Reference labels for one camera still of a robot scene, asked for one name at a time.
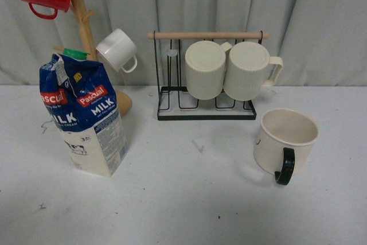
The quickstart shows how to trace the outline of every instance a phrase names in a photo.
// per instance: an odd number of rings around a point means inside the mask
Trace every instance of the green cap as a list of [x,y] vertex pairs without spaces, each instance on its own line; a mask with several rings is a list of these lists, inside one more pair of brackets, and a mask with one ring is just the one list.
[[68,48],[64,49],[63,54],[66,55],[66,56],[69,56],[69,57],[73,57],[74,59],[78,59],[78,60],[86,60],[87,55],[89,55],[89,53],[84,53],[84,52],[81,52],[81,51],[72,50],[72,49],[68,49]]

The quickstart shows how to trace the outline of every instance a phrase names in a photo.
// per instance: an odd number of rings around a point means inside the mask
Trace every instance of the dark green mug handle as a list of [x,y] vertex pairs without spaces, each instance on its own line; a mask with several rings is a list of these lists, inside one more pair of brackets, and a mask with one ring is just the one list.
[[283,166],[281,172],[275,172],[275,181],[279,185],[286,186],[291,180],[295,164],[294,149],[283,149]]

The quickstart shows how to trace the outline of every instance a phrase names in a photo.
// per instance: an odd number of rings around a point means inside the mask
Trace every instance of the wooden mug tree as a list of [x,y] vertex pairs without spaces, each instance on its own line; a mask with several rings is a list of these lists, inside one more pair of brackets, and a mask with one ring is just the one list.
[[[71,10],[76,17],[84,51],[89,54],[89,60],[98,61],[97,50],[93,40],[91,26],[89,24],[89,19],[93,15],[94,11],[86,10],[84,0],[71,0],[71,3]],[[122,91],[116,91],[116,97],[120,115],[123,116],[131,107],[131,99]]]

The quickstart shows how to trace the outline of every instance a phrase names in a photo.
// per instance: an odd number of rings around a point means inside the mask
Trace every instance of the milk carton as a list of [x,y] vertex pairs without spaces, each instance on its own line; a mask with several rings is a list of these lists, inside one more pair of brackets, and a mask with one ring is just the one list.
[[103,64],[54,54],[40,68],[40,93],[74,166],[111,177],[128,146]]

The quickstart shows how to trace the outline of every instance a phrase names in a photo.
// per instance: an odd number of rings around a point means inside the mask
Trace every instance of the wooden dowel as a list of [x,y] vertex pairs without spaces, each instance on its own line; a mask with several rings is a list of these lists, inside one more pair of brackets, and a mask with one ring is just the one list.
[[54,45],[53,46],[53,49],[56,50],[56,51],[60,51],[60,52],[63,52],[65,50],[64,47],[62,46],[58,46],[58,45]]
[[83,18],[87,15],[87,10],[85,9],[84,0],[71,0],[74,7],[73,11],[78,23],[79,33],[81,42],[83,43],[83,48],[86,53],[91,53],[88,55],[89,60],[98,61],[98,56],[96,54],[96,47],[92,37],[91,27],[89,21],[83,22]]
[[85,16],[81,19],[82,23],[86,23],[92,15],[94,15],[93,10],[90,10],[89,12],[87,12]]
[[[261,39],[261,32],[258,33],[215,33],[215,32],[203,32],[203,33],[148,33],[149,39],[156,40],[211,40],[211,39],[247,39],[247,40],[259,40]],[[263,39],[269,38],[269,33],[263,33]]]

